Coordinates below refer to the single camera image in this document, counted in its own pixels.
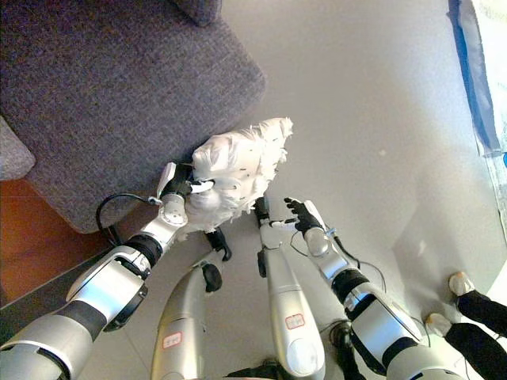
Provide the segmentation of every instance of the cable connector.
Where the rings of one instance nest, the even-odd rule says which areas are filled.
[[[331,236],[334,235],[334,233],[336,232],[336,228],[329,228],[327,231],[324,232],[324,234],[326,234],[326,236],[328,238],[330,238]]]
[[[156,196],[149,196],[148,197],[148,203],[154,204],[156,206],[162,206],[162,200],[157,198]]]

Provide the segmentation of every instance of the wooden floor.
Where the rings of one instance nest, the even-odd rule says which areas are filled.
[[[25,295],[107,247],[79,234],[25,180],[0,183],[2,305]]]

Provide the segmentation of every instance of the shoe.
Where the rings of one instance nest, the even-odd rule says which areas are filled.
[[[457,272],[449,277],[449,289],[457,295],[465,295],[469,291],[474,291],[475,286],[465,272]]]
[[[425,321],[426,328],[430,333],[438,336],[446,336],[452,327],[452,323],[442,314],[431,313]]]

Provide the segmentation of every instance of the black pants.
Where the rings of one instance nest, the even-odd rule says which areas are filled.
[[[458,310],[483,323],[501,336],[507,336],[507,307],[491,301],[478,291],[458,297]],[[477,325],[455,323],[445,340],[461,352],[478,374],[486,380],[507,378],[507,353]]]

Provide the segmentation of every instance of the label sticker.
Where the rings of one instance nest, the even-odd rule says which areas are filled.
[[[181,332],[176,332],[174,334],[166,336],[162,341],[162,346],[164,347],[164,349],[178,346],[182,340],[183,334]]]
[[[304,326],[304,317],[302,314],[291,315],[285,318],[285,324],[289,330]]]

